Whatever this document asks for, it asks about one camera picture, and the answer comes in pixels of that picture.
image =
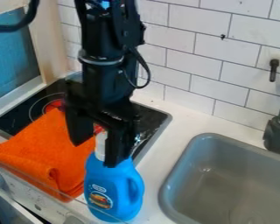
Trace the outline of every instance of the orange towel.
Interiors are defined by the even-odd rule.
[[[0,163],[27,174],[16,173],[53,197],[68,202],[70,198],[62,193],[72,198],[83,193],[85,163],[94,148],[94,138],[74,147],[67,134],[64,114],[54,109],[0,144]]]

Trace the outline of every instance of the gray sink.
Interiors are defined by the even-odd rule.
[[[159,204],[177,223],[280,224],[280,156],[225,136],[196,136]]]

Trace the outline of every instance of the sink basin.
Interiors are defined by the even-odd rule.
[[[177,223],[280,224],[280,156],[225,136],[199,135],[158,196]]]

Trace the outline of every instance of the bottle label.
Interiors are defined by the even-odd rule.
[[[99,208],[111,209],[113,207],[113,200],[103,192],[93,191],[89,194],[89,200]]]
[[[106,193],[107,192],[106,188],[104,188],[102,186],[92,185],[92,187],[98,192],[101,192],[101,193]]]

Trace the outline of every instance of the cable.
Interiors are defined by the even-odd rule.
[[[0,24],[0,32],[15,32],[31,23],[37,14],[39,7],[39,0],[31,0],[29,3],[29,9],[24,18],[17,24]]]
[[[136,60],[140,63],[140,65],[145,69],[147,73],[147,81],[144,85],[138,86],[135,85],[131,80],[130,77],[127,75],[127,72],[125,69],[122,70],[124,78],[127,80],[127,82],[135,89],[141,89],[146,88],[151,83],[151,70],[148,67],[147,63],[145,62],[144,58],[141,56],[141,54],[138,52],[136,48],[130,48],[129,51],[136,57]]]

